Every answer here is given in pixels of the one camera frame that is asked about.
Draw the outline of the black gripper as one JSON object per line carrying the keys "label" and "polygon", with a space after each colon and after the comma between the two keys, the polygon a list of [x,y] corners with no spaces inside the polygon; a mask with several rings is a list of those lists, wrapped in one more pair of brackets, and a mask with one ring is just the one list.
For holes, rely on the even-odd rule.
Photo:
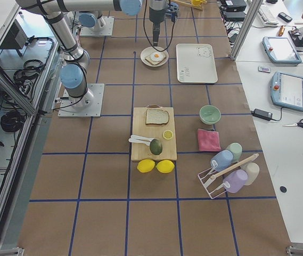
{"label": "black gripper", "polygon": [[149,3],[149,20],[153,24],[153,46],[157,46],[159,42],[160,25],[165,20],[167,10],[166,0],[150,0]]}

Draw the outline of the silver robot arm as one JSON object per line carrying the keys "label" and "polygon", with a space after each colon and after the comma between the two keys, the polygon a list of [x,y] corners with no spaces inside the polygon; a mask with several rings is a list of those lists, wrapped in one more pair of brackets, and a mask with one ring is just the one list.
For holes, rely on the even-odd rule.
{"label": "silver robot arm", "polygon": [[17,1],[17,4],[30,13],[43,16],[63,50],[66,66],[61,69],[61,83],[66,89],[70,106],[81,108],[89,106],[93,94],[87,85],[86,73],[89,55],[76,41],[75,35],[64,17],[71,11],[89,15],[96,19],[102,11],[121,11],[126,15],[135,16],[142,8],[142,1]]}
{"label": "silver robot arm", "polygon": [[99,32],[106,26],[102,11],[79,12],[79,23],[92,31]]}

